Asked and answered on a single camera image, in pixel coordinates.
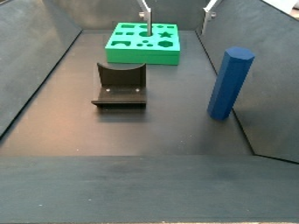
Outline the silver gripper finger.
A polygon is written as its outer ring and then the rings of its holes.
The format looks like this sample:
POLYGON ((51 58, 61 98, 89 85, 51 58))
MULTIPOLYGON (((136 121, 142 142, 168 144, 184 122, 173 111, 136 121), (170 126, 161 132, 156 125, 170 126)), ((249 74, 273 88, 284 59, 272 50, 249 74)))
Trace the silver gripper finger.
POLYGON ((200 34, 204 34, 205 32, 208 22, 214 17, 214 12, 212 10, 217 7, 218 4, 220 4, 220 0, 209 0, 206 6, 202 8, 204 19, 202 19, 202 24, 200 28, 200 34))
POLYGON ((146 23, 146 36, 152 35, 152 9, 148 7, 145 0, 136 0, 141 8, 138 16, 144 19, 146 23))

